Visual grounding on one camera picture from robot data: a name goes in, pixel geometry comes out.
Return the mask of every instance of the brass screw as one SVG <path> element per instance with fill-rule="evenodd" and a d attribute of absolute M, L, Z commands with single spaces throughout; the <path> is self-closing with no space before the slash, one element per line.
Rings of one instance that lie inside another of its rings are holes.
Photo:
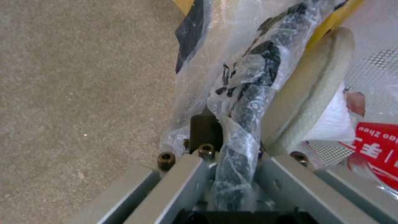
<path fill-rule="evenodd" d="M 176 163 L 176 156 L 171 152 L 162 152 L 158 156 L 158 167 L 167 171 Z"/>
<path fill-rule="evenodd" d="M 307 167 L 308 158 L 307 158 L 307 156 L 304 153 L 298 152 L 298 151 L 294 151 L 294 152 L 290 153 L 290 156 L 293 157 L 301 165 Z"/>
<path fill-rule="evenodd" d="M 198 154 L 204 159 L 214 159 L 216 150 L 212 144 L 203 144 L 198 148 Z"/>

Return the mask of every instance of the black part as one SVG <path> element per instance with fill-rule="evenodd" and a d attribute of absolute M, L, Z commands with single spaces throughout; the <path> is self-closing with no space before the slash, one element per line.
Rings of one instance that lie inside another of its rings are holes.
<path fill-rule="evenodd" d="M 173 224 L 317 224 L 307 212 L 180 211 Z"/>
<path fill-rule="evenodd" d="M 194 51 L 202 36 L 204 16 L 203 6 L 203 0 L 195 0 L 189 13 L 176 29 L 175 34 L 179 42 L 176 73 L 180 71 L 185 60 L 187 60 L 191 52 Z"/>
<path fill-rule="evenodd" d="M 222 146 L 222 127 L 216 116 L 206 107 L 201 114 L 191 117 L 189 153 L 203 144 L 212 144 L 216 151 Z"/>

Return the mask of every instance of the wrapped machine part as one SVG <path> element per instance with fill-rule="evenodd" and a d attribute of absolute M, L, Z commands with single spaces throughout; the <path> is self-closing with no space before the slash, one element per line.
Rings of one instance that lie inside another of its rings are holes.
<path fill-rule="evenodd" d="M 218 209 L 250 209 L 264 112 L 314 29 L 345 2 L 203 1 L 201 37 L 189 53 L 180 48 L 175 112 L 161 148 L 181 154 L 190 118 L 206 106 L 215 114 L 224 136 L 213 185 Z"/>

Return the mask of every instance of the metal frame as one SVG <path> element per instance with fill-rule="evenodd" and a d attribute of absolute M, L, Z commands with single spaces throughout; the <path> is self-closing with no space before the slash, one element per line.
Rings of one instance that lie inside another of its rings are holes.
<path fill-rule="evenodd" d="M 69 223 L 123 223 L 159 181 L 158 172 L 134 165 Z"/>
<path fill-rule="evenodd" d="M 124 223 L 172 223 L 181 209 L 192 209 L 199 200 L 209 171 L 202 158 L 184 154 Z"/>
<path fill-rule="evenodd" d="M 289 155 L 262 161 L 255 177 L 282 210 L 304 209 L 319 223 L 377 223 Z"/>
<path fill-rule="evenodd" d="M 380 223 L 398 223 L 398 202 L 378 189 L 377 183 L 336 165 L 315 174 Z"/>
<path fill-rule="evenodd" d="M 217 157 L 203 160 L 197 152 L 184 154 L 154 188 L 159 174 L 134 166 L 70 223 L 172 223 L 182 209 L 209 200 Z M 281 155 L 261 159 L 255 181 L 281 211 L 304 210 L 319 223 L 398 223 L 397 202 L 342 166 L 315 175 Z"/>

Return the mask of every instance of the metal mesh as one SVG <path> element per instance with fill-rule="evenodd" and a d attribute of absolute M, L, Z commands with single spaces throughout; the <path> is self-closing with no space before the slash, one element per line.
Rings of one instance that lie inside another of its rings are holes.
<path fill-rule="evenodd" d="M 367 122 L 397 123 L 398 116 L 398 48 L 390 48 L 356 61 L 346 84 L 353 91 L 366 96 Z M 311 141 L 325 166 L 334 165 L 349 156 L 353 151 L 337 144 L 326 145 Z"/>

